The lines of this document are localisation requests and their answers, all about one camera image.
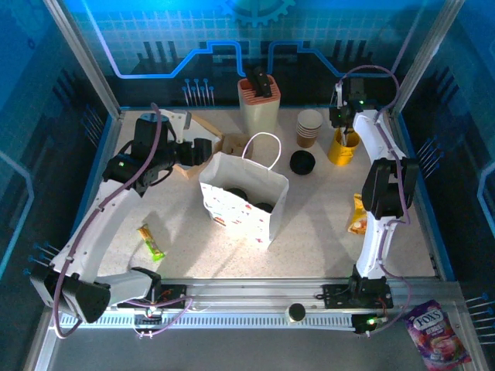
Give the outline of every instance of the speckled tabletop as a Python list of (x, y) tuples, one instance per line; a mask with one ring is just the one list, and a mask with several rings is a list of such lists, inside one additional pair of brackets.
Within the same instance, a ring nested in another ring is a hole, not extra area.
[[(308, 149), (316, 158), (313, 172), (299, 176), (288, 163), (294, 151), (299, 109), (281, 109), (275, 134), (282, 141), (282, 156), (274, 170), (289, 180), (284, 219), (279, 235), (267, 250), (259, 250), (245, 237), (210, 219), (203, 207), (198, 175), (186, 179), (174, 172), (150, 188), (142, 202), (125, 218), (101, 263), (99, 275), (123, 273), (145, 267), (162, 277), (347, 277), (360, 256), (363, 236), (347, 232), (353, 214), (353, 194), (360, 192), (370, 168), (364, 146), (345, 167), (333, 165), (326, 152), (333, 137), (328, 113), (318, 141)], [(116, 151), (132, 139), (141, 111), (129, 111)], [(223, 133), (242, 132), (239, 110), (194, 111)], [(273, 138), (254, 140), (253, 160), (269, 165), (277, 155)], [(387, 259), (389, 270), (405, 276), (432, 276), (424, 234), (414, 206), (412, 224), (398, 227)], [(153, 262), (139, 233), (148, 223), (159, 247), (166, 252)]]

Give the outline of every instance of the bag handle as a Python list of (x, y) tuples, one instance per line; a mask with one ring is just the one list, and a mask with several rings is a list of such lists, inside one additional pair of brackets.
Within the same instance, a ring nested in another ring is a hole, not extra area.
[(282, 154), (282, 143), (280, 142), (280, 139), (278, 139), (277, 136), (276, 135), (273, 135), (272, 133), (265, 133), (264, 131), (260, 131), (259, 133), (256, 133), (255, 135), (253, 135), (251, 137), (251, 139), (249, 140), (249, 142), (244, 147), (244, 150), (242, 151), (241, 158), (244, 159), (244, 156), (246, 155), (246, 152), (248, 151), (249, 145), (251, 144), (251, 142), (253, 141), (253, 139), (255, 139), (260, 134), (270, 135), (271, 137), (277, 139), (277, 142), (278, 142), (278, 155), (277, 155), (277, 158), (275, 159), (275, 161), (273, 161), (273, 164), (271, 164), (271, 166), (269, 168), (267, 168), (268, 170), (271, 170), (271, 168), (273, 168), (275, 166), (275, 164), (278, 162), (278, 160), (280, 159), (280, 155)]

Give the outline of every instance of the gear graphic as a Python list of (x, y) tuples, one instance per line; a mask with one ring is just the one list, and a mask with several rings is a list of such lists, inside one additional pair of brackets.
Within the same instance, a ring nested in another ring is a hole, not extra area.
[(295, 5), (294, 0), (226, 0), (220, 4), (232, 21), (238, 20), (243, 26), (250, 23), (253, 27), (267, 26), (268, 21), (277, 22), (281, 14), (287, 15), (290, 5)]

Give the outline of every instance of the yellow snack package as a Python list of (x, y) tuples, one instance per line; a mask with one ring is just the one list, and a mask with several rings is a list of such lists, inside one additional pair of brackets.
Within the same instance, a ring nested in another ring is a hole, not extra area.
[(138, 228), (139, 234), (141, 234), (141, 238), (145, 241), (145, 245), (148, 247), (149, 252), (152, 255), (153, 261), (158, 261), (163, 259), (165, 253), (163, 253), (158, 246), (156, 246), (155, 239), (152, 236), (152, 233), (149, 231), (148, 224), (145, 224), (141, 228)]
[(366, 210), (363, 207), (363, 199), (359, 193), (354, 193), (354, 215), (350, 221), (347, 232), (353, 234), (365, 234), (367, 226)]

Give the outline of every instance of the paper cup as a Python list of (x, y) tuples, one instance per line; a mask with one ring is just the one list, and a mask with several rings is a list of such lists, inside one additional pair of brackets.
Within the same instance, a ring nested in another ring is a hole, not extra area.
[(316, 142), (319, 129), (323, 124), (323, 116), (316, 110), (304, 110), (297, 117), (297, 144), (309, 148)]
[(297, 123), (308, 130), (319, 129), (323, 124), (323, 116), (316, 110), (304, 110), (299, 112)]

